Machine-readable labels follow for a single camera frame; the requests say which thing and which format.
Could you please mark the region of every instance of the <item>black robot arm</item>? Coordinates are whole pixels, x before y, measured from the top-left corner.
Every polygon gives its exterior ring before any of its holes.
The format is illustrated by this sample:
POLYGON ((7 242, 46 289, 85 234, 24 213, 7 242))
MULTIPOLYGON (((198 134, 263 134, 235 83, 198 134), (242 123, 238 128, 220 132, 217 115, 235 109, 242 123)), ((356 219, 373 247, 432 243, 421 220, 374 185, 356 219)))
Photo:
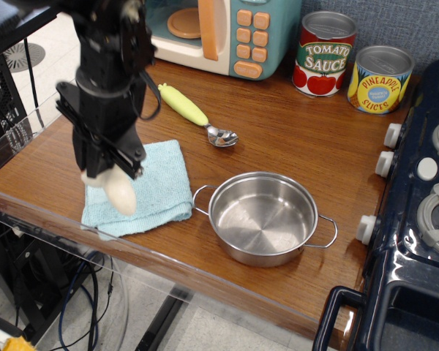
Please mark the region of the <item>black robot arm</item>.
POLYGON ((143 109, 154 62, 141 0, 8 0, 18 8, 58 7, 72 16, 80 40, 76 86, 59 83, 57 108, 74 125, 78 167, 89 178, 117 164, 131 178, 142 173, 143 144, 135 122, 143 109))

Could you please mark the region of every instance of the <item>blue wall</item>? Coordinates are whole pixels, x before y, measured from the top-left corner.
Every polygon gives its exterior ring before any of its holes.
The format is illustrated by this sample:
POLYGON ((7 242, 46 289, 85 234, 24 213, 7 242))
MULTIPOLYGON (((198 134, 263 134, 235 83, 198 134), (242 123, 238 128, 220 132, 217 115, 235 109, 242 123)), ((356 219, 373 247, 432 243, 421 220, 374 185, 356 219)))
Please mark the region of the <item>blue wall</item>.
POLYGON ((415 59, 416 74, 439 59, 439 0, 303 0, 301 15, 318 10, 341 12, 357 22, 350 61, 370 45, 408 50, 415 59))

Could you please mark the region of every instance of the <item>metal pot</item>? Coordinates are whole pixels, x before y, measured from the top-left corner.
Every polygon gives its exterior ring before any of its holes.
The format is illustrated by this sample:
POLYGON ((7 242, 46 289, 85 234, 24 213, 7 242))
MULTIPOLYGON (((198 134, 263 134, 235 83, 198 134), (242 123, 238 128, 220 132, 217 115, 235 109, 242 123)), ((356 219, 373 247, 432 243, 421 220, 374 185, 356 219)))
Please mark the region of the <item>metal pot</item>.
POLYGON ((221 247, 246 265, 282 265, 300 254, 304 246, 326 249, 338 236, 337 223, 318 214, 310 193, 293 179, 276 173, 244 173, 220 186, 204 185, 195 192, 193 202, 196 210, 210 218, 221 247), (206 188, 217 188, 208 212, 195 205, 198 194, 206 188), (334 237, 325 246, 306 244, 318 217, 335 227, 334 237))

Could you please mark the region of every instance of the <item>green spoon handle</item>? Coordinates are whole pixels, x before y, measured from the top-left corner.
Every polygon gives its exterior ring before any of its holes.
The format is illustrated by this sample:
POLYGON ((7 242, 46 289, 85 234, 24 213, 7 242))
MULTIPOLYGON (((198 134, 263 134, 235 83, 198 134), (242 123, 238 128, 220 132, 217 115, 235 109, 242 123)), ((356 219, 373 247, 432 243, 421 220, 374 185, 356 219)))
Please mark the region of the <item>green spoon handle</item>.
POLYGON ((166 83, 159 84, 158 89, 162 99, 179 115, 202 127, 208 124, 209 121, 205 113, 179 90, 166 83))

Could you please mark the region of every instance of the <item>floor drain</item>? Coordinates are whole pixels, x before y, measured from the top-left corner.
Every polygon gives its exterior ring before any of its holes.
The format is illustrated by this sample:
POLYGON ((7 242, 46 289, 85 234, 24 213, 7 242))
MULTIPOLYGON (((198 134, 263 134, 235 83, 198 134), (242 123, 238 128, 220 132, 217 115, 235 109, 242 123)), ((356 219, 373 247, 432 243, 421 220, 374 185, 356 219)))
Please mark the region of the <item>floor drain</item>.
MULTIPOLYGON (((44 59, 45 50, 38 44, 28 44, 28 47, 31 65, 34 67, 44 59)), ((6 50, 4 55, 11 73, 22 72, 28 69, 26 51, 24 50, 24 44, 22 42, 6 50)))

